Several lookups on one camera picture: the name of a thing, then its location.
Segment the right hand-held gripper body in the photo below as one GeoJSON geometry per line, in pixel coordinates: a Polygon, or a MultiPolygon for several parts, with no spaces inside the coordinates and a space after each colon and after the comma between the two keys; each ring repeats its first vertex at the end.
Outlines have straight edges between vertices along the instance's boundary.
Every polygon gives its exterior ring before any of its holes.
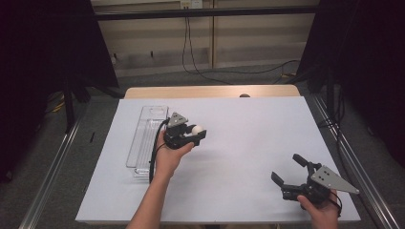
{"type": "Polygon", "coordinates": [[[281,180],[283,199],[297,201],[297,197],[302,195],[312,204],[319,205],[330,197],[332,189],[356,195],[360,193],[357,188],[325,165],[305,162],[301,163],[301,166],[306,167],[309,172],[307,182],[290,185],[281,180]]]}

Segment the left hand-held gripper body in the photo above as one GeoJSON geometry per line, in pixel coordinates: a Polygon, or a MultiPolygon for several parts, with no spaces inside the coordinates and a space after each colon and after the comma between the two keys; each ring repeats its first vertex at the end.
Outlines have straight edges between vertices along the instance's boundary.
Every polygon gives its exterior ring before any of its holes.
{"type": "Polygon", "coordinates": [[[188,119],[181,114],[172,113],[166,125],[164,141],[170,149],[179,149],[188,144],[188,134],[185,132],[188,119]]]}

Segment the clear plastic egg container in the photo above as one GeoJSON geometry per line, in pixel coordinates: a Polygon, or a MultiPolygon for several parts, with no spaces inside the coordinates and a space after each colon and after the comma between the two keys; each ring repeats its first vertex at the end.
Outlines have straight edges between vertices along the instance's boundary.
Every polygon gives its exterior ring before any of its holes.
{"type": "Polygon", "coordinates": [[[126,167],[136,178],[148,178],[150,160],[160,124],[167,118],[167,106],[144,106],[127,157],[126,167]]]}

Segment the person's left hand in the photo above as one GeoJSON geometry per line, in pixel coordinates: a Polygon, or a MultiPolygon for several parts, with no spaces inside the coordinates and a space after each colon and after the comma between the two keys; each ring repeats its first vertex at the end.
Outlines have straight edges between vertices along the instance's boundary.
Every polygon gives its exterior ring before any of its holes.
{"type": "Polygon", "coordinates": [[[181,158],[189,153],[193,147],[193,143],[187,143],[183,147],[173,150],[166,146],[163,139],[165,131],[161,131],[158,137],[157,157],[154,179],[165,178],[170,179],[175,170],[178,168],[181,158]]]}

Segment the person's right hand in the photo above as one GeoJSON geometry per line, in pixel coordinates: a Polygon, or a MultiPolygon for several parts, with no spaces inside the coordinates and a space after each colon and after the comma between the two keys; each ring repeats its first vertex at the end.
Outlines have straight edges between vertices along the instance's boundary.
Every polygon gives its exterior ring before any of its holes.
{"type": "Polygon", "coordinates": [[[334,205],[337,201],[335,190],[331,190],[330,200],[323,206],[314,206],[305,196],[298,196],[297,200],[309,213],[312,229],[338,229],[339,208],[334,205]]]}

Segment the white table mat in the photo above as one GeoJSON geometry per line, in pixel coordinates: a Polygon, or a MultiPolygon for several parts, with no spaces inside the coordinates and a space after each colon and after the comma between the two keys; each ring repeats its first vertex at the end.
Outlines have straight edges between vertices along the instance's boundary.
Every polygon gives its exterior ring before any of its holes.
{"type": "Polygon", "coordinates": [[[125,223],[148,187],[125,165],[139,116],[166,106],[207,130],[184,156],[162,210],[164,223],[305,222],[298,203],[284,200],[271,180],[300,185],[308,172],[293,160],[335,163],[302,96],[259,98],[122,99],[76,218],[125,223]]]}

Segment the wooden table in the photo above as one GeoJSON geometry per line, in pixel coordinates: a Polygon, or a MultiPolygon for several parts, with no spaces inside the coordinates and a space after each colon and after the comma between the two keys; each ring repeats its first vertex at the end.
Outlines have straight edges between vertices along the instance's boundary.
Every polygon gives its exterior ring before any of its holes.
{"type": "Polygon", "coordinates": [[[133,87],[126,91],[125,99],[134,98],[201,98],[201,97],[300,96],[294,85],[225,85],[225,86],[173,86],[133,87]]]}

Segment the black stand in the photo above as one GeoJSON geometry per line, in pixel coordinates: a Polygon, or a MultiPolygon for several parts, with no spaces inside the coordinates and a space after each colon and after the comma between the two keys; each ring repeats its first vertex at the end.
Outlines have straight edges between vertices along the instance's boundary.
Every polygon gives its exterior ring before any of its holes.
{"type": "Polygon", "coordinates": [[[326,73],[326,108],[327,117],[320,122],[321,127],[329,127],[335,123],[334,110],[334,78],[331,69],[327,69],[326,73]]]}
{"type": "Polygon", "coordinates": [[[64,78],[63,94],[67,118],[66,133],[68,133],[75,125],[73,97],[75,97],[79,103],[87,103],[91,99],[86,87],[87,85],[84,79],[76,77],[64,78]]]}

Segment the black horizontal bar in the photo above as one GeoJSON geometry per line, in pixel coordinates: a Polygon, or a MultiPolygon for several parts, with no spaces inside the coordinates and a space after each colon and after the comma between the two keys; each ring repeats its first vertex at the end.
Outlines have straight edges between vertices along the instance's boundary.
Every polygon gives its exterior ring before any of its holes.
{"type": "Polygon", "coordinates": [[[98,12],[94,14],[97,21],[137,20],[137,19],[166,19],[190,17],[215,17],[238,15],[267,15],[267,14],[301,14],[316,13],[317,6],[292,6],[268,8],[229,8],[229,9],[198,9],[198,10],[150,10],[126,12],[98,12]]]}

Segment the black curtain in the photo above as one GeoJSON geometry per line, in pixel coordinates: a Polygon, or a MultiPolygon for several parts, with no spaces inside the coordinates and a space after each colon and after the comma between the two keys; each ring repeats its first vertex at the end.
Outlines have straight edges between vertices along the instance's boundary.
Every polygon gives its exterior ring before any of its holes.
{"type": "Polygon", "coordinates": [[[49,96],[86,102],[117,77],[91,0],[0,0],[0,182],[28,150],[49,96]]]}
{"type": "Polygon", "coordinates": [[[405,168],[405,0],[319,0],[298,75],[331,75],[405,168]]]}

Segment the metal floor rail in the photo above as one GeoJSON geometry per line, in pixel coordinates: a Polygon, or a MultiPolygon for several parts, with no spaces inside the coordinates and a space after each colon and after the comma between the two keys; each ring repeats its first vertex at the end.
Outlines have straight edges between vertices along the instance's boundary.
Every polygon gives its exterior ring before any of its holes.
{"type": "Polygon", "coordinates": [[[347,165],[351,167],[352,172],[362,189],[360,196],[369,201],[378,221],[382,223],[383,229],[401,229],[387,202],[374,186],[365,168],[355,154],[355,151],[352,149],[352,146],[342,133],[339,124],[336,121],[333,121],[331,115],[328,114],[326,102],[319,94],[314,94],[312,99],[323,117],[323,121],[329,128],[330,133],[335,138],[339,156],[346,159],[347,165]]]}
{"type": "Polygon", "coordinates": [[[41,186],[37,191],[35,198],[33,199],[32,204],[30,205],[18,229],[35,229],[37,222],[39,221],[46,206],[48,198],[52,192],[56,179],[58,178],[58,174],[61,170],[64,160],[72,147],[83,116],[87,112],[87,108],[87,105],[79,105],[77,107],[77,111],[74,112],[75,121],[73,123],[73,126],[64,135],[64,138],[53,159],[53,163],[51,164],[48,173],[41,183],[41,186]]]}

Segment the white wall outlet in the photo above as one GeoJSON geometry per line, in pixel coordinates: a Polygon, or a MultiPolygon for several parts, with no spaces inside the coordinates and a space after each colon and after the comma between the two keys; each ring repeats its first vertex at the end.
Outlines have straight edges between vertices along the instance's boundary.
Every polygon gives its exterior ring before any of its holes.
{"type": "Polygon", "coordinates": [[[180,0],[182,10],[199,10],[203,7],[203,0],[180,0]]]}

